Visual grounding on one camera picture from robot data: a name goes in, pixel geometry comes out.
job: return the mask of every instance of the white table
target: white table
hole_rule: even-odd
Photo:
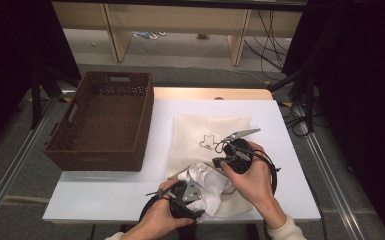
[[[43,216],[54,223],[136,223],[149,196],[165,180],[176,114],[250,114],[260,132],[247,139],[261,144],[276,167],[276,198],[297,221],[320,219],[277,103],[273,100],[155,99],[141,172],[63,172]],[[203,223],[261,221],[254,209],[230,218],[204,215]]]

